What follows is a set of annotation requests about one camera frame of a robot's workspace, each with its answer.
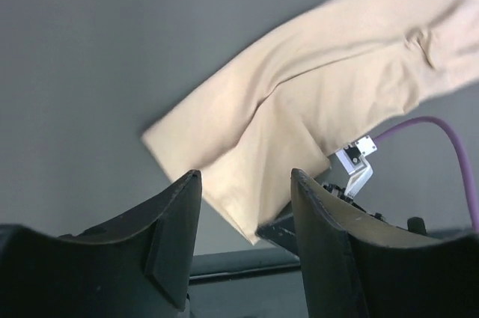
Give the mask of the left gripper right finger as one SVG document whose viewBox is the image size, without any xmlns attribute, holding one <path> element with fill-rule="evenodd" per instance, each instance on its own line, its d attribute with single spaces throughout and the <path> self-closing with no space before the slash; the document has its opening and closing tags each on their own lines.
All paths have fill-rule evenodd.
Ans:
<svg viewBox="0 0 479 318">
<path fill-rule="evenodd" d="M 478 235 L 422 236 L 380 221 L 291 173 L 311 317 L 476 317 Z"/>
</svg>

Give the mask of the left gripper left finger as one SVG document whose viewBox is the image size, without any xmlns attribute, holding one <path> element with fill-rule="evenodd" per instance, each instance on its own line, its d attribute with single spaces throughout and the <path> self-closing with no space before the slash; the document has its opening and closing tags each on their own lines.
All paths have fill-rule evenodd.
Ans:
<svg viewBox="0 0 479 318">
<path fill-rule="evenodd" d="M 188 317 L 201 173 L 83 233 L 1 226 L 3 317 Z"/>
</svg>

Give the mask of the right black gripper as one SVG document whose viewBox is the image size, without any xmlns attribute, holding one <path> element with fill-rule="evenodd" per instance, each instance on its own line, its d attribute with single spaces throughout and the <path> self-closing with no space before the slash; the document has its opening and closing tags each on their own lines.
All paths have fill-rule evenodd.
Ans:
<svg viewBox="0 0 479 318">
<path fill-rule="evenodd" d="M 341 188 L 340 186 L 331 183 L 322 183 L 321 186 L 327 192 L 333 194 L 337 198 L 340 198 L 349 205 L 352 205 L 356 209 L 367 213 L 379 221 L 386 222 L 384 215 L 381 213 L 369 213 L 359 206 L 351 197 L 345 195 L 345 188 Z M 420 217 L 409 218 L 407 220 L 407 230 L 410 233 L 415 233 L 422 236 L 427 235 L 427 229 L 424 220 Z M 295 257 L 298 257 L 299 251 L 296 244 L 296 229 L 293 219 L 292 203 L 288 203 L 274 220 L 259 226 L 256 230 L 256 235 L 279 248 L 285 249 Z"/>
</svg>

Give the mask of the beige t shirt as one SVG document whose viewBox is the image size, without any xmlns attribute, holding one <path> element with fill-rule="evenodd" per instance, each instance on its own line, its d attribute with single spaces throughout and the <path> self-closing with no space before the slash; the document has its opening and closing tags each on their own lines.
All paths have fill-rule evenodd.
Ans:
<svg viewBox="0 0 479 318">
<path fill-rule="evenodd" d="M 478 80 L 478 0 L 330 0 L 277 27 L 142 136 L 170 180 L 250 243 L 290 199 L 290 172 Z"/>
</svg>

